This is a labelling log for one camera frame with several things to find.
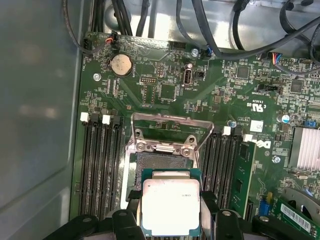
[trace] aluminum heatsink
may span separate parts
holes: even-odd
[[[289,166],[308,171],[320,170],[320,130],[297,127]]]

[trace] ram slot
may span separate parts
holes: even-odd
[[[106,129],[100,122],[96,127],[97,130],[97,144],[95,149],[95,156],[93,162],[92,171],[92,201],[91,201],[91,213],[94,216],[99,215],[100,197],[101,197],[101,178],[102,178],[102,160],[104,152],[104,141],[106,137]]]
[[[214,194],[218,200],[218,206],[221,208],[222,206],[222,198],[223,198],[223,183],[226,177],[226,166],[229,155],[229,147],[231,143],[231,138],[229,136],[222,136],[221,145],[219,148],[218,154],[218,166],[217,166],[217,175],[215,176]]]
[[[205,191],[211,190],[214,164],[217,162],[217,145],[219,145],[218,135],[215,133],[211,134],[207,140],[204,161],[202,164],[202,180]]]
[[[239,138],[237,136],[233,136],[231,139],[231,143],[228,148],[227,157],[224,165],[225,176],[222,179],[223,184],[221,188],[221,208],[227,208],[230,202],[230,188],[231,183],[233,181],[233,176],[235,173],[235,161],[236,161],[236,154],[239,149]]]
[[[113,134],[114,134],[114,141],[110,151],[112,156],[112,178],[111,178],[111,191],[112,191],[112,198],[110,202],[111,210],[116,208],[116,199],[117,199],[117,192],[120,191],[118,188],[118,170],[119,170],[119,160],[120,160],[120,148],[121,148],[121,139],[122,139],[122,119],[120,117],[114,118],[113,123]]]
[[[91,124],[84,123],[84,141],[82,148],[82,166],[81,166],[81,180],[80,180],[80,204],[79,204],[79,214],[85,214],[86,206],[86,179],[88,176],[88,151],[90,146],[90,136],[91,136]]]
[[[103,217],[105,218],[109,211],[115,208],[116,191],[118,182],[119,156],[122,136],[122,120],[120,117],[113,119],[110,141],[107,143],[106,169],[103,190]]]
[[[105,138],[103,142],[103,153],[102,153],[102,181],[101,181],[101,198],[99,208],[99,218],[103,220],[106,218],[106,213],[109,211],[109,196],[111,190],[108,188],[108,168],[110,162],[110,145],[112,141],[112,122],[110,125],[103,126],[105,131]]]
[[[84,151],[82,159],[82,196],[81,196],[81,214],[90,214],[92,212],[92,175],[93,175],[93,165],[96,154],[96,145],[97,145],[97,122],[89,122],[88,131],[86,138],[84,140]]]

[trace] connector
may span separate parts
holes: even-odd
[[[233,5],[233,11],[234,12],[242,12],[243,10],[246,9],[248,3],[250,0],[237,0],[235,4]]]

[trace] cable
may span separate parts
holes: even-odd
[[[113,9],[114,9],[114,15],[115,15],[116,21],[118,22],[118,26],[120,29],[120,33],[121,33],[121,35],[126,35],[127,34],[126,29],[124,26],[123,18],[122,18],[121,11],[119,9],[117,0],[111,0],[111,1],[112,1]]]
[[[123,24],[124,24],[124,28],[126,29],[126,33],[128,36],[132,36],[133,34],[130,26],[130,20],[129,20],[129,16],[128,16],[128,12],[127,12],[124,0],[118,0],[118,4],[122,14]]]
[[[96,31],[99,33],[104,32],[104,0],[96,0],[97,14],[96,14]]]
[[[281,53],[273,52],[273,53],[272,53],[272,63],[273,63],[273,65],[274,65],[277,69],[285,72],[286,74],[304,76],[304,75],[309,75],[309,74],[315,74],[315,73],[317,73],[317,72],[320,71],[320,67],[317,67],[317,68],[314,68],[314,69],[308,70],[308,71],[303,71],[303,72],[302,72],[302,71],[292,71],[292,70],[289,70],[289,69],[287,69],[287,68],[279,65],[279,61],[280,61],[281,56],[282,56]]]
[[[311,38],[310,47],[309,47],[310,58],[317,65],[320,65],[320,61],[318,59],[316,59],[316,57],[315,57],[316,50],[315,50],[314,46],[315,46],[316,38],[317,38],[317,36],[319,34],[319,30],[320,30],[320,24],[315,28],[315,30],[313,32],[313,35],[312,35],[312,38]]]
[[[279,19],[280,19],[280,24],[283,30],[287,34],[292,34],[296,31],[296,29],[291,25],[287,18],[287,7],[288,5],[292,2],[293,0],[287,0],[285,4],[282,6],[279,14]],[[301,34],[295,37],[296,39],[300,40],[303,42],[305,45],[309,46],[310,45],[310,40],[307,38],[305,35]]]
[[[262,54],[265,52],[270,52],[273,49],[279,48],[280,46],[286,44],[290,40],[294,39],[296,36],[301,35],[305,31],[309,30],[313,26],[320,24],[320,17],[317,17],[316,19],[312,20],[311,22],[307,23],[306,25],[302,26],[299,28],[297,31],[294,33],[291,33],[280,40],[271,43],[269,45],[250,50],[250,51],[245,51],[245,52],[239,52],[239,53],[226,53],[226,52],[221,52],[212,36],[210,26],[206,17],[206,13],[204,10],[204,6],[201,0],[192,0],[193,8],[195,11],[195,15],[197,18],[198,25],[200,27],[200,30],[202,32],[202,35],[204,36],[204,39],[206,42],[209,44],[209,46],[212,48],[214,54],[224,60],[238,60],[242,58],[248,58],[253,55],[258,55]]]
[[[233,39],[236,47],[239,50],[245,50],[240,41],[239,31],[238,31],[240,13],[241,11],[234,12],[233,21],[232,21],[232,35],[233,35]]]
[[[289,69],[284,68],[283,66],[279,65],[278,63],[274,65],[277,69],[285,72],[286,74],[292,74],[292,75],[299,75],[299,76],[304,76],[304,75],[309,75],[309,74],[315,74],[320,71],[320,67],[317,67],[313,70],[309,71],[291,71]]]
[[[182,0],[176,0],[176,9],[175,9],[175,21],[176,21],[176,25],[178,26],[178,29],[180,31],[180,33],[182,34],[182,36],[191,44],[197,46],[200,49],[207,49],[207,46],[202,46],[201,44],[197,43],[195,40],[193,40],[189,34],[187,33],[184,25],[181,22],[181,17],[180,17],[180,13],[181,13],[181,8],[182,8]]]
[[[95,49],[93,50],[88,50],[88,49],[85,49],[84,47],[82,47],[76,37],[75,37],[75,34],[74,32],[72,31],[72,28],[71,28],[71,24],[70,24],[70,19],[69,19],[69,13],[68,13],[68,0],[62,0],[62,9],[63,9],[63,16],[64,16],[64,22],[65,22],[65,26],[66,26],[66,29],[74,43],[74,45],[76,45],[76,47],[83,53],[85,54],[88,54],[88,55],[92,55],[92,54],[95,54],[97,52],[99,52],[101,49],[103,49],[105,47],[105,45],[107,43],[109,43],[107,40],[102,43],[101,45],[97,46]]]
[[[142,0],[142,6],[141,6],[141,15],[140,15],[140,21],[138,23],[138,27],[136,28],[136,37],[141,37],[142,33],[144,32],[147,16],[148,16],[148,9],[149,9],[150,2],[149,0]]]

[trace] motherboard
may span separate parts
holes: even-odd
[[[108,36],[89,32],[86,47]],[[279,62],[298,72],[312,67],[307,59]],[[186,43],[119,36],[83,56],[77,117],[71,219],[125,208],[143,168],[200,168],[203,189],[248,221],[268,213],[284,188],[320,199],[319,143],[312,141],[319,75],[287,74],[268,54],[226,61]],[[198,159],[146,156],[144,146],[128,155],[128,143],[142,135],[196,142]]]

